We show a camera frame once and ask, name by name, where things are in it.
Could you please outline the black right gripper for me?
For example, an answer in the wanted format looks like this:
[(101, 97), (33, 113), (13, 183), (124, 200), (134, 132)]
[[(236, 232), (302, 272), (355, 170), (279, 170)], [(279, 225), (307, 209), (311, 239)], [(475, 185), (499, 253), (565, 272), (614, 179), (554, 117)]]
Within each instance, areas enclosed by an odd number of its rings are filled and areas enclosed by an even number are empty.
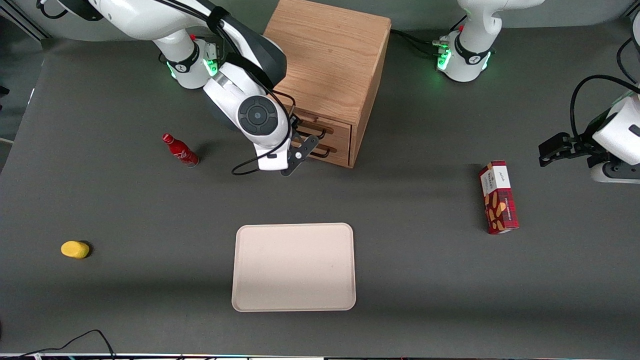
[(299, 133), (308, 133), (306, 122), (297, 115), (293, 115), (293, 127), (288, 128), (287, 168), (281, 170), (281, 175), (290, 176), (297, 167), (317, 148), (319, 139), (316, 135), (302, 137)]

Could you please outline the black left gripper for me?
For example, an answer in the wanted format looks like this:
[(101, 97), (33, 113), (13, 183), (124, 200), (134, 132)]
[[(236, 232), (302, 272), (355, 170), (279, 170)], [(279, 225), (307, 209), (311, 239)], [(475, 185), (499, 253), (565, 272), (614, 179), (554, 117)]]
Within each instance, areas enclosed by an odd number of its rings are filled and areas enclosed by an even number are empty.
[(590, 169), (610, 161), (610, 153), (601, 153), (601, 146), (594, 141), (592, 134), (579, 134), (571, 137), (566, 132), (557, 133), (538, 145), (538, 153), (540, 167), (574, 157), (590, 156), (588, 157)]

